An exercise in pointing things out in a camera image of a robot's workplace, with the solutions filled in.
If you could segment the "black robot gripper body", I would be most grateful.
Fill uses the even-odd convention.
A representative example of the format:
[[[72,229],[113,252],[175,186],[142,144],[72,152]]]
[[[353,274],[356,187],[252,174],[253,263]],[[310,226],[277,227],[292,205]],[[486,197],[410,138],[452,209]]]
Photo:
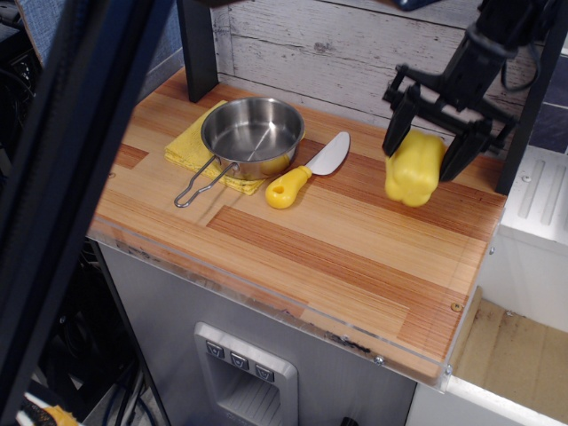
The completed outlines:
[[[466,130],[470,122],[478,120],[512,125],[513,119],[485,101],[484,95],[505,62],[516,55],[517,40],[506,35],[503,28],[473,24],[467,28],[442,74],[428,74],[400,64],[387,90],[404,92],[407,87],[419,84],[421,99],[417,116],[455,136]]]

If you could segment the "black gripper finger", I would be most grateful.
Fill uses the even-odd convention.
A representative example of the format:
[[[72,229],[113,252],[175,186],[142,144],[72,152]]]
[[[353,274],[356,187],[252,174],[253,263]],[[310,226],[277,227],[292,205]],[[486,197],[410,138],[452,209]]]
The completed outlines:
[[[411,85],[404,92],[389,88],[383,99],[390,103],[393,111],[383,141],[383,151],[387,156],[392,156],[410,131],[413,119],[418,115],[421,86]]]
[[[491,120],[470,122],[448,147],[440,169],[440,180],[456,178],[476,157],[484,152],[491,142]]]

